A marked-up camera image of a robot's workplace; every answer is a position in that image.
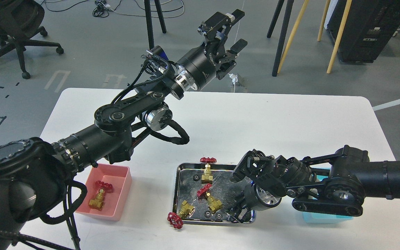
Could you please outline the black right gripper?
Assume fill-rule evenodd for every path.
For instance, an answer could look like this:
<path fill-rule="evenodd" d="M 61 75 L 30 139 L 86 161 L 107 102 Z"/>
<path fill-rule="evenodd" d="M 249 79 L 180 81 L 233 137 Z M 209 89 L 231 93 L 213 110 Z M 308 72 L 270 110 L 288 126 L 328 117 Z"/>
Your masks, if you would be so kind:
<path fill-rule="evenodd" d="M 256 149 L 246 152 L 236 165 L 231 182 L 237 183 L 245 177 L 251 182 L 235 197 L 231 207 L 231 216 L 240 223 L 250 220 L 252 210 L 276 207 L 287 195 L 287 187 L 312 184 L 317 180 L 311 168 L 296 158 L 266 156 Z"/>

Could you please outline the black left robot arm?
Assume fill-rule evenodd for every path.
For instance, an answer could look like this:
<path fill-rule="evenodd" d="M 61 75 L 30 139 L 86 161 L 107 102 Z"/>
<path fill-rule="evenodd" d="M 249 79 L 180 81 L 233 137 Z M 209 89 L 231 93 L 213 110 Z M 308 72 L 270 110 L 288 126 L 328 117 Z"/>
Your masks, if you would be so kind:
<path fill-rule="evenodd" d="M 143 55 L 139 72 L 151 79 L 135 80 L 110 104 L 94 113 L 94 124 L 48 143 L 38 137 L 0 146 L 0 250 L 21 242 L 34 249 L 39 245 L 56 250 L 65 247 L 20 233 L 29 220 L 39 218 L 54 225 L 66 222 L 76 250 L 80 238 L 74 212 L 87 195 L 86 185 L 74 180 L 87 166 L 97 167 L 130 160 L 133 151 L 148 135 L 173 144 L 187 144 L 186 131 L 173 120 L 165 103 L 167 95 L 177 99 L 187 90 L 201 90 L 214 78 L 222 79 L 236 65 L 240 51 L 248 44 L 238 40 L 224 47 L 231 28 L 244 17 L 242 10 L 216 12 L 198 27 L 204 42 L 177 62 L 169 61 L 157 46 Z"/>

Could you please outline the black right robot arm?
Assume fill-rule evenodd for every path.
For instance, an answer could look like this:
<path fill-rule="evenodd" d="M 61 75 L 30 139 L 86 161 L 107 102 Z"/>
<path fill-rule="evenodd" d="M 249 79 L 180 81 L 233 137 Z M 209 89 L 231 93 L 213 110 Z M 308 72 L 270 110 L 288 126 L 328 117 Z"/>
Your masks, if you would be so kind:
<path fill-rule="evenodd" d="M 366 197 L 400 198 L 400 160 L 371 162 L 366 150 L 348 145 L 332 155 L 286 159 L 247 152 L 230 181 L 249 178 L 229 214 L 240 223 L 252 210 L 273 208 L 293 198 L 298 211 L 358 217 Z"/>

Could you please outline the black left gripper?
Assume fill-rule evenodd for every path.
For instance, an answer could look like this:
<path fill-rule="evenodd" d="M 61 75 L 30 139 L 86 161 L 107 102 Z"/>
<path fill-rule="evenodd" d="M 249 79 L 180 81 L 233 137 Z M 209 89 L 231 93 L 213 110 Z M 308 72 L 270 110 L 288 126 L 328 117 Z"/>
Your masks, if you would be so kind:
<path fill-rule="evenodd" d="M 214 78 L 223 79 L 236 66 L 238 54 L 248 42 L 239 39 L 229 50 L 224 50 L 228 34 L 245 12 L 236 9 L 233 13 L 216 12 L 199 26 L 205 41 L 191 49 L 176 62 L 176 82 L 183 91 L 202 90 Z"/>

